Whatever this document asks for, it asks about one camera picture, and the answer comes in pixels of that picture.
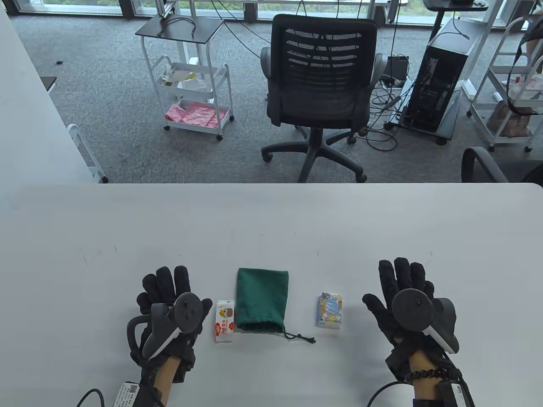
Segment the person's left hand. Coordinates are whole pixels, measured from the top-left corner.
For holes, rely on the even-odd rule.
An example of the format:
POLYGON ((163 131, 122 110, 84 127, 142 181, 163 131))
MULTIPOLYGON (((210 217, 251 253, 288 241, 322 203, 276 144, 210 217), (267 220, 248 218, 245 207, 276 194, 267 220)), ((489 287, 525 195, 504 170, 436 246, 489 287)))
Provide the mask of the person's left hand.
POLYGON ((131 355, 150 379, 157 377, 169 359, 176 360, 178 366, 171 381, 184 382, 195 365, 194 345, 213 302, 192 293, 188 270, 182 265, 174 271, 163 266, 146 275, 142 287, 144 291, 136 302, 148 320, 139 349, 131 355))

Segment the person's right hand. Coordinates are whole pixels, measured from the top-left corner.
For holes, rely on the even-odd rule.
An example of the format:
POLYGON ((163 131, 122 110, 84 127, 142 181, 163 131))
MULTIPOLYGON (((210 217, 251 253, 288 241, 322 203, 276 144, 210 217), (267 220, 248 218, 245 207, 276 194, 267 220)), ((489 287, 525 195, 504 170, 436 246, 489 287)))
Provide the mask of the person's right hand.
POLYGON ((398 257, 394 263, 380 260, 378 271, 386 303, 382 304, 381 300, 372 293, 365 294, 362 301, 393 346, 385 362, 395 378, 399 381, 412 382, 415 379, 424 378, 423 372, 428 372, 427 378, 460 379, 461 372, 445 356, 445 350, 431 336, 408 331, 401 327, 392 314, 392 301, 401 290, 417 289, 429 299, 433 299, 434 285, 426 280, 426 272, 422 264, 409 263, 407 259, 398 257), (433 368, 411 370, 409 359, 417 351, 421 351, 429 359, 433 368))

